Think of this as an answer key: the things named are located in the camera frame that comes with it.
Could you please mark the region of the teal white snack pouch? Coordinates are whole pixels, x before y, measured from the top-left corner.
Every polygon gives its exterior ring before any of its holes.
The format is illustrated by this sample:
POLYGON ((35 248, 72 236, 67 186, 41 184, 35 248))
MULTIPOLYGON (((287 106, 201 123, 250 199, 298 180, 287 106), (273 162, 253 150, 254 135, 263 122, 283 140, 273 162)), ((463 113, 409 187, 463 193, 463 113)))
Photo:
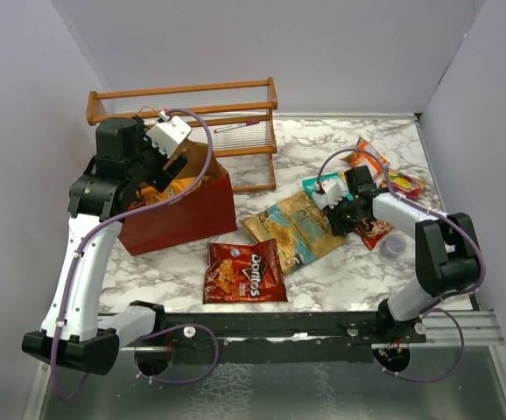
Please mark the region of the teal white snack pouch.
POLYGON ((332 178, 341 178, 346 184, 345 176, 343 174, 336 172, 336 173, 331 173, 331 174, 327 174, 327 175, 322 175, 320 178, 304 179, 302 181, 302 186, 303 186, 304 190, 308 193, 308 195, 311 197, 311 199, 313 200, 313 195, 315 194, 315 192, 317 190, 317 184, 323 180, 332 179, 332 178))

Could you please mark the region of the orange Tater chip bag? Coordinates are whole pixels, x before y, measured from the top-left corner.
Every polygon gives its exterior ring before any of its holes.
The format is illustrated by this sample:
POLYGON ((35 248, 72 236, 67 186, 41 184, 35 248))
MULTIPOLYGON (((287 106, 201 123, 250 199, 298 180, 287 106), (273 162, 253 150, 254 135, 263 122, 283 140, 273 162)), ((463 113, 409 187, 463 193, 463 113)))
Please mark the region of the orange Tater chip bag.
POLYGON ((175 179, 163 192, 160 192, 152 185, 142 184, 138 187, 136 200, 129 206, 129 210, 151 206, 160 201, 168 200, 172 196, 185 191, 194 181, 194 177, 175 179))

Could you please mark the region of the gold teal kettle chips bag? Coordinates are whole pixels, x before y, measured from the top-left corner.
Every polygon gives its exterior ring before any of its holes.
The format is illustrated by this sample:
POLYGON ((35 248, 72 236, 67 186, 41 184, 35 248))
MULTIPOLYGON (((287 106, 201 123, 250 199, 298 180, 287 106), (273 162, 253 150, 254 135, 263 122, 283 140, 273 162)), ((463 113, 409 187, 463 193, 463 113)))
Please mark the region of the gold teal kettle chips bag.
POLYGON ((346 240, 332 234, 327 218, 305 191, 241 220, 241 224, 255 242, 276 241, 286 275, 326 256, 346 240))

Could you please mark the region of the red Doritos chip bag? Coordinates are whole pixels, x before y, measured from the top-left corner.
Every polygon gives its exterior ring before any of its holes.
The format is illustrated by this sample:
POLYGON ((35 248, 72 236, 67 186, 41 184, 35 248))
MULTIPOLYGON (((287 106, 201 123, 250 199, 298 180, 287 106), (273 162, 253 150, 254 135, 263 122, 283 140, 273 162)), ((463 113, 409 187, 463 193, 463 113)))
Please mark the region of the red Doritos chip bag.
POLYGON ((208 244, 205 304, 285 302, 285 280, 275 240, 254 245, 208 244))

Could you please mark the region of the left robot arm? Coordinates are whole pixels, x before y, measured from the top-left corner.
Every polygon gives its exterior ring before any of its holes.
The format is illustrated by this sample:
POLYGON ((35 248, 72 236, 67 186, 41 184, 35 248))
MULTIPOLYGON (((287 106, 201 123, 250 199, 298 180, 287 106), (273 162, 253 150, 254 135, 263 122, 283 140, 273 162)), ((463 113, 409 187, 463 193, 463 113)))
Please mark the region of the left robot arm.
POLYGON ((143 184, 163 192, 188 159, 177 149, 192 129, 162 115, 151 128, 142 118, 110 117, 95 130, 96 152, 70 186, 68 244, 52 304, 35 332, 24 335, 24 353, 63 368, 106 375, 119 350, 139 338, 153 346, 166 333, 153 304, 134 304, 99 321, 99 298, 109 256, 125 212, 143 184))

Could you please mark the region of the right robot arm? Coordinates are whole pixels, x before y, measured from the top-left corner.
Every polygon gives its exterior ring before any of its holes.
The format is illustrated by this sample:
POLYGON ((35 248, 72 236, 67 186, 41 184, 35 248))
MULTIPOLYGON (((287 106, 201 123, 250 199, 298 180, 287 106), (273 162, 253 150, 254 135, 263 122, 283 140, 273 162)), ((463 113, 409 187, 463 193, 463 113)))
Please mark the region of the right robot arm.
POLYGON ((346 187, 340 180, 316 181, 333 235, 345 236, 364 221, 383 221, 415 242, 416 278, 378 306, 375 331, 381 340, 398 340, 442 300, 481 284, 486 267, 468 214, 438 212, 391 185, 380 188, 366 166, 346 171, 345 177, 346 187))

